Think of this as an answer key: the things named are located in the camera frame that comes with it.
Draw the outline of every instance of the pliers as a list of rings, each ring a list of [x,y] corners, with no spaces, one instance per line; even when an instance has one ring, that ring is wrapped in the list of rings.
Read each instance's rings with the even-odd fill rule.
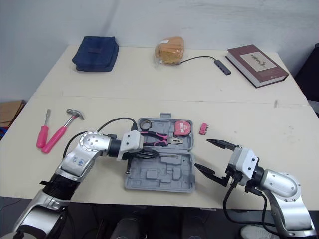
[[[169,137],[165,133],[156,133],[153,131],[141,132],[141,135],[156,138],[156,139],[160,140],[160,141],[157,141],[154,143],[144,143],[143,146],[162,146],[162,147],[165,147],[168,144],[182,144],[184,142],[182,139]]]

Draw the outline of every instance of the shoe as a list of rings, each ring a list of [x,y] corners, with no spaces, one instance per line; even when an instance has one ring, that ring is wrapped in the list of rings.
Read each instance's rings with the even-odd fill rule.
[[[263,227],[247,225],[240,229],[242,239],[280,239],[279,236],[266,231]]]

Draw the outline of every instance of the hammer head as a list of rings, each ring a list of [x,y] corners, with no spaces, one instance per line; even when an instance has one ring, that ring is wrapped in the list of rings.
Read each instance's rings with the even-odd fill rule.
[[[73,109],[67,109],[66,112],[72,116],[80,117],[81,120],[84,120],[84,117],[80,111],[73,110]]]

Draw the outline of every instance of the gray tool case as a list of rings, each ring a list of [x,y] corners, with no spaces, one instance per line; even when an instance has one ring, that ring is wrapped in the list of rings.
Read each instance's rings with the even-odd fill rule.
[[[170,113],[161,113],[160,118],[140,118],[149,120],[152,127],[149,131],[166,133],[173,137],[176,121],[186,121],[191,125],[191,133],[187,136],[175,136],[183,140],[183,144],[169,144],[167,146],[146,147],[159,152],[159,156],[150,159],[134,158],[131,164],[131,173],[126,176],[125,188],[136,190],[168,191],[191,193],[195,190],[193,124],[190,120],[171,119]],[[156,142],[149,136],[144,136],[144,142]],[[161,157],[161,155],[177,155],[178,157]]]

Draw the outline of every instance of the hammer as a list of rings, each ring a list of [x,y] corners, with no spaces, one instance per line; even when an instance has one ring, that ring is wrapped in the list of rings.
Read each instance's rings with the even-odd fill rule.
[[[62,126],[50,139],[50,141],[44,146],[41,150],[43,153],[49,153],[51,149],[54,147],[54,145],[59,141],[59,139],[64,135],[66,132],[66,129],[68,126],[76,119],[80,118],[81,120],[84,120],[84,117],[81,112],[73,109],[67,109],[66,112],[71,115],[71,118],[65,123],[64,126]]]

